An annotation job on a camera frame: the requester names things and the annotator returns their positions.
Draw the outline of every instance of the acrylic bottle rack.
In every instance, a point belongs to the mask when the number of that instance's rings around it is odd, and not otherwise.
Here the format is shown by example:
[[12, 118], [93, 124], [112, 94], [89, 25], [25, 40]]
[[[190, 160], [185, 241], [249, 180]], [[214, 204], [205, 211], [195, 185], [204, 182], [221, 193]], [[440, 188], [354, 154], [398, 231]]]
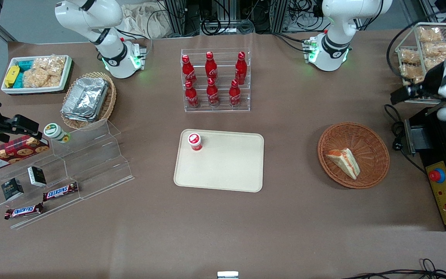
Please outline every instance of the acrylic bottle rack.
[[[217, 107], [209, 106], [208, 95], [206, 88], [208, 80], [206, 77], [206, 52], [211, 51], [214, 55], [214, 61], [218, 65], [218, 97], [220, 98], [220, 105]], [[235, 63], [237, 63], [237, 55], [240, 51], [245, 53], [245, 62], [247, 63], [247, 74], [245, 83], [239, 85], [240, 88], [240, 106], [230, 106], [230, 96], [228, 92], [232, 79], [235, 78]], [[181, 56], [189, 55], [190, 62], [194, 66], [197, 83], [193, 88], [197, 91], [197, 98], [200, 102], [200, 107], [191, 108], [185, 99], [185, 79], [184, 73], [181, 70], [184, 65]], [[184, 98], [185, 112], [238, 112], [251, 110], [251, 53], [249, 48], [223, 48], [223, 49], [182, 49], [180, 56], [180, 72], [181, 72], [181, 89]]]
[[[11, 166], [0, 169], [1, 220], [12, 229], [20, 229], [70, 205], [98, 195], [133, 179], [129, 162], [118, 146], [120, 132], [111, 122], [101, 120], [70, 133], [68, 143], [50, 141], [50, 150]], [[30, 184], [27, 168], [36, 166], [44, 171], [47, 186]], [[5, 201], [1, 185], [12, 178], [20, 180], [24, 194]], [[72, 182], [78, 182], [78, 192], [44, 202], [44, 213], [4, 220], [8, 208], [23, 208], [42, 202], [43, 193]]]

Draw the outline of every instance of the sandwich slice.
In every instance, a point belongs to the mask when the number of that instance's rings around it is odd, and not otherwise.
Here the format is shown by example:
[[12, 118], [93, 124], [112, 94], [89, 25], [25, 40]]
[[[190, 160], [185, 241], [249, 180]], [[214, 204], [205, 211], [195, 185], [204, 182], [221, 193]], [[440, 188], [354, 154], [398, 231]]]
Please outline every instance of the sandwich slice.
[[350, 149], [330, 150], [326, 154], [326, 157], [347, 173], [352, 179], [355, 180], [359, 176], [361, 170], [359, 169], [359, 165], [355, 161], [354, 155]]

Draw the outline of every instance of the wicker basket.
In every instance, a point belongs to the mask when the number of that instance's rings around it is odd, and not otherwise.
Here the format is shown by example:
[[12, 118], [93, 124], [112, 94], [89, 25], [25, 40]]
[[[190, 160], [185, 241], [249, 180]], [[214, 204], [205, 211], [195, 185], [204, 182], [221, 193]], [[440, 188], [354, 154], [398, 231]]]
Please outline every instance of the wicker basket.
[[[98, 120], [108, 119], [113, 111], [113, 107], [115, 106], [115, 101], [117, 100], [117, 89], [115, 88], [115, 85], [113, 84], [113, 81], [111, 80], [111, 78], [109, 76], [107, 76], [106, 74], [103, 74], [102, 72], [91, 72], [91, 73], [85, 74], [79, 78], [102, 78], [109, 83], [108, 91], [106, 92], [107, 95], [104, 100], [103, 106], [101, 108], [101, 113], [99, 113]], [[73, 81], [73, 84], [69, 87], [69, 89], [67, 91], [67, 95], [65, 95], [65, 98], [63, 100], [63, 104], [67, 101], [70, 91], [71, 91], [73, 85], [75, 85], [75, 83], [77, 81], [78, 81], [78, 79]], [[62, 114], [62, 118], [63, 118], [63, 122], [65, 122], [65, 124], [67, 124], [68, 127], [72, 127], [73, 129], [79, 129], [79, 128], [85, 127], [85, 126], [93, 123], [93, 122], [86, 122], [86, 121], [79, 121], [79, 120], [71, 120], [71, 119], [64, 117], [63, 114]]]
[[[352, 151], [361, 169], [356, 180], [325, 155], [330, 150], [344, 148]], [[382, 139], [373, 130], [354, 122], [342, 122], [326, 129], [317, 144], [317, 155], [322, 168], [333, 180], [354, 189], [377, 185], [384, 179], [390, 166], [388, 150]]]

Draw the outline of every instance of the cookie box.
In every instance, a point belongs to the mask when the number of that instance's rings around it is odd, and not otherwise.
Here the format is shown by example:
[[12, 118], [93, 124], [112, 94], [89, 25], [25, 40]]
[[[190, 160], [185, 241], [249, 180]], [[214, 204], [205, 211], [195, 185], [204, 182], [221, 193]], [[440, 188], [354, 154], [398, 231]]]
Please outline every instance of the cookie box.
[[30, 136], [22, 136], [9, 143], [0, 145], [0, 168], [32, 157], [49, 150], [49, 143], [44, 138], [37, 140]]
[[[68, 55], [60, 55], [60, 56], [65, 56], [67, 58], [67, 60], [65, 61], [65, 66], [63, 68], [60, 85], [53, 86], [53, 87], [38, 87], [38, 88], [8, 88], [5, 85], [5, 82], [3, 79], [3, 82], [1, 84], [1, 90], [8, 95], [34, 95], [34, 94], [46, 94], [46, 93], [53, 93], [53, 92], [54, 93], [62, 93], [65, 86], [67, 85], [67, 81], [71, 74], [71, 68], [72, 68], [73, 62], [72, 62], [72, 58], [69, 57]], [[6, 76], [7, 72], [9, 71], [9, 69], [11, 68], [11, 66], [18, 65], [18, 62], [34, 60], [35, 58], [43, 58], [43, 57], [49, 57], [49, 55], [12, 58], [9, 62], [8, 69], [5, 72], [5, 76]]]

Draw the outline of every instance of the red cookie box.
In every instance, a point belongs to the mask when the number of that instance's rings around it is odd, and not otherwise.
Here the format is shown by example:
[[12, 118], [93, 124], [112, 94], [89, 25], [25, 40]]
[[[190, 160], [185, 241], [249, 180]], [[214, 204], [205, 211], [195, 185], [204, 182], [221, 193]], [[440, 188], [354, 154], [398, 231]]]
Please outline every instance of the red cookie box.
[[0, 168], [49, 150], [48, 141], [22, 136], [0, 145]]

